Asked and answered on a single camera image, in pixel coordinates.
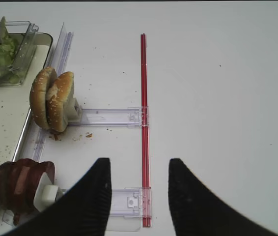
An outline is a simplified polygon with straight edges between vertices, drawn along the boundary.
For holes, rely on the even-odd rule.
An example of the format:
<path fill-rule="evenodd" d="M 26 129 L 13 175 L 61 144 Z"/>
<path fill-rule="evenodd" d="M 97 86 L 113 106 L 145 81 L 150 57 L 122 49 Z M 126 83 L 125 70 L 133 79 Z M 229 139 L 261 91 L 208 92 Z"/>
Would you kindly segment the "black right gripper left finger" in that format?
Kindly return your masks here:
<path fill-rule="evenodd" d="M 14 214 L 8 236 L 103 236 L 111 209 L 111 162 L 98 158 L 53 205 Z"/>

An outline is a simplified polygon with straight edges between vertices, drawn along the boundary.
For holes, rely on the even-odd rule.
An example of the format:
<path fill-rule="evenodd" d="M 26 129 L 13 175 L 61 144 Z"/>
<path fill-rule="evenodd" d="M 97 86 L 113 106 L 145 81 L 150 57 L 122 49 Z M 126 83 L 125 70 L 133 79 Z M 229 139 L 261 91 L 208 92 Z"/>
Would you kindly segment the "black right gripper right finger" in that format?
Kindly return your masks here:
<path fill-rule="evenodd" d="M 168 171 L 168 203 L 176 235 L 275 235 L 219 199 L 181 159 L 171 159 Z"/>

